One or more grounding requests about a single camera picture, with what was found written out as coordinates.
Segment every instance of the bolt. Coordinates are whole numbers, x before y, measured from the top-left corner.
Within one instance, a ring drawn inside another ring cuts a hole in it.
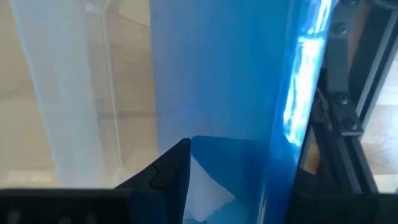
[[[348,103],[348,98],[344,94],[339,94],[336,96],[336,101],[341,105],[346,105]]]
[[[343,35],[347,32],[347,26],[344,22],[338,22],[334,26],[333,31],[335,32],[336,35]]]
[[[358,128],[358,125],[356,124],[356,122],[351,118],[344,119],[343,124],[344,124],[344,127],[349,130],[354,131]]]

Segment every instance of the black plastic part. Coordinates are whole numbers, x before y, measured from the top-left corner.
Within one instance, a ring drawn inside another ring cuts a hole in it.
[[[398,223],[398,195],[345,194],[299,169],[286,223]]]
[[[109,190],[0,190],[0,223],[182,223],[190,176],[183,139],[142,172]]]
[[[181,140],[142,172],[116,188],[161,191],[165,197],[167,223],[182,223],[190,180],[190,145],[191,140]]]

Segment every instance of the blue plastic bag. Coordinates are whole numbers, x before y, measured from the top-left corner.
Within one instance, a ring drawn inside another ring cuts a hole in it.
[[[283,223],[333,6],[150,2],[159,149],[197,136],[185,223]]]

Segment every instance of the black metal frame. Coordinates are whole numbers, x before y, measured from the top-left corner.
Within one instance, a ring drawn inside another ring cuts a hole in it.
[[[363,0],[340,1],[335,8],[300,161],[305,163],[313,130],[317,176],[331,188],[377,193],[360,138],[397,53],[397,36],[398,12],[392,9]]]

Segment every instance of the blue translucent film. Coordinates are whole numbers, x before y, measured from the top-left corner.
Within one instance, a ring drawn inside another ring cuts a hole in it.
[[[185,223],[283,223],[333,5],[150,2],[160,153],[192,137]]]

